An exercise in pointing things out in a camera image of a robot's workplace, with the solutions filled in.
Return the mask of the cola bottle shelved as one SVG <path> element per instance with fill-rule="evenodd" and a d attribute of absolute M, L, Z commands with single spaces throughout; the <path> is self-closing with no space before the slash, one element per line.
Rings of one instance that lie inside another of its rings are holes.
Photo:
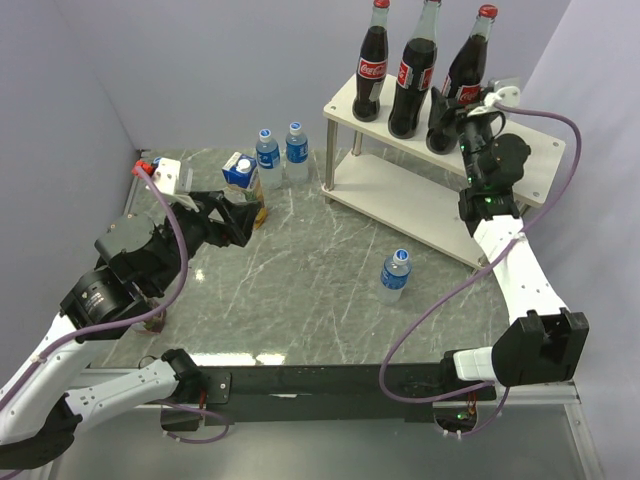
<path fill-rule="evenodd" d="M 479 100 L 481 81 L 485 73 L 488 42 L 491 28 L 498 15 L 498 8 L 492 4 L 479 7 L 471 32 L 451 63 L 442 89 L 447 98 L 456 99 L 462 105 Z M 428 145 L 436 154 L 447 154 L 454 145 Z"/>
<path fill-rule="evenodd" d="M 389 7 L 389 1 L 373 2 L 370 24 L 360 47 L 352 113 L 363 122 L 371 122 L 379 115 L 379 96 L 388 68 Z"/>
<path fill-rule="evenodd" d="M 396 78 L 387 126 L 399 139 L 415 135 L 421 109 L 431 86 L 437 59 L 437 23 L 440 1 L 425 1 L 414 32 L 406 43 Z"/>

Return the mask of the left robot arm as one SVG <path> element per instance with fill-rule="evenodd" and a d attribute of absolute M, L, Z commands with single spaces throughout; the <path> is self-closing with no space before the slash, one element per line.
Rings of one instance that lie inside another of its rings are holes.
<path fill-rule="evenodd" d="M 70 383 L 129 329 L 152 316 L 150 302 L 173 281 L 185 283 L 198 249 L 245 246 L 260 210 L 221 191 L 190 194 L 193 207 L 170 205 L 163 223 L 146 214 L 118 218 L 95 243 L 100 260 L 65 296 L 45 338 L 1 390 L 1 467 L 31 470 L 61 456 L 77 434 L 140 404 L 186 402 L 206 388 L 182 349 L 136 374 L 80 390 Z"/>

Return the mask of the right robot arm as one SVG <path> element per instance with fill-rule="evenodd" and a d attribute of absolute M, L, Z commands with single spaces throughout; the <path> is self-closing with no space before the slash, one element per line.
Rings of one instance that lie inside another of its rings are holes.
<path fill-rule="evenodd" d="M 431 91 L 426 145 L 433 153 L 461 152 L 467 186 L 459 194 L 459 217 L 486 256 L 509 314 L 509 327 L 494 345 L 453 353 L 453 365 L 438 377 L 452 399 L 464 397 L 474 381 L 504 387 L 569 381 L 589 333 L 586 316 L 570 311 L 549 284 L 516 205 L 513 187 L 532 148 L 491 127 L 518 96 L 517 88 L 504 87 L 462 105 Z"/>

